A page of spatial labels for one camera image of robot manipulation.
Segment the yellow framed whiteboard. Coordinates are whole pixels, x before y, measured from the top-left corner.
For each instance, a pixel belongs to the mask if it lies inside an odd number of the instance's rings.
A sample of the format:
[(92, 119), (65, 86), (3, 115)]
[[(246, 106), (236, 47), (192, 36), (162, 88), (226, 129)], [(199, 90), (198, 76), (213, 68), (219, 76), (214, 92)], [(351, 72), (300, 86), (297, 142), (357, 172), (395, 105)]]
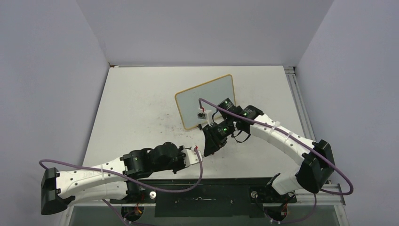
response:
[(199, 98), (215, 105), (229, 98), (236, 104), (232, 75), (228, 74), (175, 94), (175, 102), (185, 130), (191, 130), (199, 124), (207, 123), (206, 119), (197, 118), (197, 113), (201, 111)]

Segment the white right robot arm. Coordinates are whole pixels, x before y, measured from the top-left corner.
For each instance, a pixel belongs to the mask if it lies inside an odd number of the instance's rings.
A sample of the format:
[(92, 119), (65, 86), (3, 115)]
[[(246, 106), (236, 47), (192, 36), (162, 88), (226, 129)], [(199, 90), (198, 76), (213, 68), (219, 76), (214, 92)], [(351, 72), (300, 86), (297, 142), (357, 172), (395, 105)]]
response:
[(316, 194), (334, 172), (334, 158), (328, 142), (315, 142), (293, 133), (260, 109), (252, 105), (235, 106), (229, 98), (216, 109), (223, 118), (221, 123), (214, 122), (212, 111), (203, 106), (198, 108), (198, 118), (207, 120), (207, 125), (202, 127), (204, 156), (219, 151), (226, 145), (228, 137), (234, 137), (234, 132), (245, 132), (249, 137), (258, 137), (278, 148), (298, 165), (293, 172), (278, 173), (271, 179), (266, 188), (269, 200), (277, 202), (286, 193), (297, 189)]

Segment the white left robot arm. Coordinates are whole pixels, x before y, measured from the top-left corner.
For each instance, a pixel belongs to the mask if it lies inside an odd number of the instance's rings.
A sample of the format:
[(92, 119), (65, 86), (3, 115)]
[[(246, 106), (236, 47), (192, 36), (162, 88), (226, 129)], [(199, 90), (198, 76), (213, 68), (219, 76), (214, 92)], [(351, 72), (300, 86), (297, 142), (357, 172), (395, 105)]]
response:
[(155, 148), (133, 150), (92, 167), (73, 166), (66, 162), (41, 160), (41, 215), (53, 215), (79, 202), (100, 199), (136, 202), (142, 188), (157, 188), (143, 182), (155, 172), (178, 171), (201, 163), (197, 146), (176, 146), (165, 142)]

